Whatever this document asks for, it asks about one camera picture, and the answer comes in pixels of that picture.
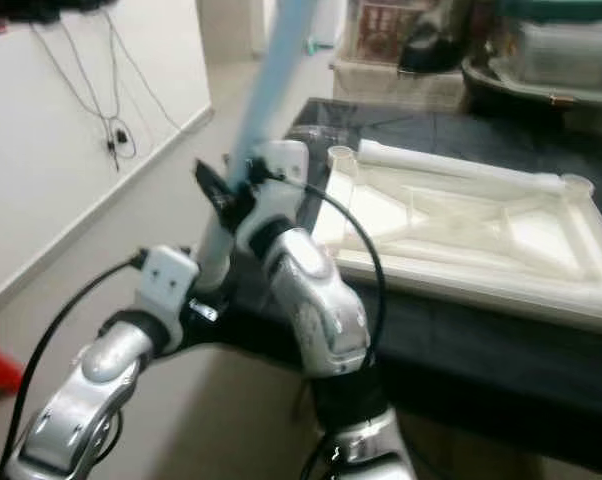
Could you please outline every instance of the light blue pole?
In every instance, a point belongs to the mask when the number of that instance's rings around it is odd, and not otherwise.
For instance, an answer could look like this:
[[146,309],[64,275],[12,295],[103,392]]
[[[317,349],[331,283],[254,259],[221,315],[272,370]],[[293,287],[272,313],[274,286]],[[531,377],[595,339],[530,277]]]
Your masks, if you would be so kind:
[[[235,191],[247,178],[246,160],[252,154],[253,147],[268,140],[270,120],[284,99],[294,67],[303,53],[315,5],[316,0],[280,2],[268,54],[261,66],[239,136],[231,151],[227,181]],[[232,235],[219,225],[213,214],[197,254],[202,267],[197,289],[212,290],[221,284],[229,269],[233,241]]]

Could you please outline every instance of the hanging cable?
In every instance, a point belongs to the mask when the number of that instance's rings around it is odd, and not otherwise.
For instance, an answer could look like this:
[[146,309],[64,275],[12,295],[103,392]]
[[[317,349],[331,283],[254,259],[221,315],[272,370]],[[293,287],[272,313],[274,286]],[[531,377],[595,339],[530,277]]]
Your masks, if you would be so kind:
[[110,13],[108,13],[108,11],[104,10],[104,9],[101,9],[101,13],[102,13],[103,17],[106,19],[106,21],[108,22],[108,24],[110,25],[111,31],[116,36],[117,42],[118,42],[119,46],[121,47],[123,54],[127,57],[128,61],[130,62],[130,65],[132,65],[132,68],[134,68],[134,70],[137,72],[139,79],[143,83],[143,86],[147,90],[148,94],[154,100],[154,103],[157,105],[157,107],[159,107],[159,110],[161,110],[161,113],[163,113],[163,116],[168,121],[168,123],[170,123],[170,125],[172,125],[175,129],[181,131],[181,126],[168,114],[165,106],[163,105],[161,100],[159,100],[159,97],[157,96],[155,91],[152,89],[152,87],[150,87],[148,79],[141,71],[139,64],[134,60],[134,58],[130,54],[130,51],[128,50],[125,43],[123,42],[123,38],[121,38],[121,34],[119,33],[119,30],[115,26],[114,21],[112,20],[112,17],[110,16]]
[[303,469],[299,475],[299,480],[310,480],[312,472],[321,459],[321,454],[323,454],[325,449],[328,447],[329,440],[330,436],[327,433],[321,437],[321,440],[319,440],[319,442],[315,445],[314,450],[312,450],[303,464]]
[[[119,65],[118,65],[117,55],[116,55],[116,51],[115,51],[115,40],[117,39],[118,35],[115,33],[113,24],[111,24],[108,21],[107,22],[108,23],[108,34],[109,34],[108,35],[108,45],[109,45],[109,51],[110,51],[110,62],[111,62],[111,70],[112,70],[112,96],[114,99],[114,112],[111,114],[105,114],[103,112],[103,109],[101,108],[101,104],[99,103],[99,99],[97,97],[96,90],[94,88],[92,81],[90,80],[90,78],[88,76],[84,62],[81,59],[79,50],[77,48],[76,42],[74,41],[74,38],[72,37],[72,34],[70,33],[69,29],[63,22],[59,22],[59,23],[60,23],[61,29],[62,29],[68,43],[70,45],[70,49],[74,56],[74,59],[77,64],[77,67],[79,69],[79,72],[80,72],[81,76],[83,77],[83,80],[87,86],[88,93],[90,95],[90,99],[92,100],[93,107],[91,107],[88,104],[88,102],[86,102],[86,100],[84,100],[81,97],[81,95],[78,93],[76,87],[74,86],[74,84],[72,83],[72,81],[70,80],[70,78],[68,77],[66,72],[64,71],[64,69],[61,67],[59,61],[53,54],[52,50],[50,49],[50,46],[46,42],[46,40],[43,37],[43,35],[41,34],[41,32],[34,25],[31,25],[31,29],[34,32],[38,41],[41,43],[41,45],[45,49],[48,57],[52,61],[57,73],[59,73],[61,78],[64,80],[65,84],[70,89],[70,92],[72,93],[72,95],[79,102],[79,105],[87,113],[89,113],[90,115],[92,115],[94,117],[97,117],[100,120],[100,122],[103,126],[105,143],[106,143],[108,153],[112,156],[116,170],[119,171],[120,165],[119,165],[118,159],[119,158],[124,158],[124,159],[135,158],[138,154],[138,149],[137,149],[137,143],[134,138],[134,134],[132,133],[132,130],[130,129],[128,124],[121,118],[121,97],[120,97],[120,92],[119,92]],[[121,138],[121,137],[125,138],[124,142],[119,141],[119,138]],[[125,155],[121,154],[118,151],[119,144],[127,143],[128,141],[132,146],[132,152],[130,154],[125,154]]]

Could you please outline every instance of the white plastic tray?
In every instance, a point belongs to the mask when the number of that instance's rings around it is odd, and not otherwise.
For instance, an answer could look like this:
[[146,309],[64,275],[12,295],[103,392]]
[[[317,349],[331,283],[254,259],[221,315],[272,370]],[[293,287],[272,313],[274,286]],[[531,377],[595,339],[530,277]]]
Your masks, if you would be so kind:
[[[331,155],[327,192],[372,236],[391,288],[602,332],[602,217],[586,179],[564,175],[563,191],[535,190],[521,187],[523,172],[512,171],[508,185],[488,180],[489,167],[479,179],[383,159],[365,164],[346,153]],[[456,161],[431,157],[435,166]],[[327,204],[313,236],[346,275],[374,279],[363,243]]]

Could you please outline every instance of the black object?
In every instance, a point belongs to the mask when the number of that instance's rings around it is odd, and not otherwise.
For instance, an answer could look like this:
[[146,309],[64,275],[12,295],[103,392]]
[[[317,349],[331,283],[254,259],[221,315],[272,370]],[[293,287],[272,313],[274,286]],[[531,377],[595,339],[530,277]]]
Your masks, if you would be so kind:
[[250,239],[250,248],[254,255],[263,261],[274,241],[284,232],[294,228],[287,217],[279,216],[270,220],[257,230]]
[[317,419],[328,432],[365,422],[388,409],[374,366],[336,377],[312,379],[312,393]]
[[13,22],[51,23],[63,10],[88,12],[115,0],[0,0],[0,18]]
[[254,208],[255,200],[250,187],[243,185],[235,194],[218,173],[199,159],[194,176],[217,213],[219,223],[234,233]]
[[118,143],[128,143],[128,135],[125,133],[124,130],[117,128],[115,134]]
[[406,43],[399,57],[399,72],[443,73],[459,65],[466,51],[466,43],[436,40],[429,48]]

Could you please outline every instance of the plastic storage box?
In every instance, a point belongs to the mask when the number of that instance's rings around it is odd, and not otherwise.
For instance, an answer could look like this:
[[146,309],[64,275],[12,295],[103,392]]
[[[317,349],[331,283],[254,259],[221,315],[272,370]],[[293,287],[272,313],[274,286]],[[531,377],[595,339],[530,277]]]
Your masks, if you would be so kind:
[[461,72],[436,75],[397,73],[396,67],[336,59],[332,96],[336,100],[391,104],[413,110],[459,112],[465,86]]
[[532,22],[596,22],[602,0],[500,0],[500,14]]
[[509,68],[522,82],[602,89],[602,23],[514,27]]

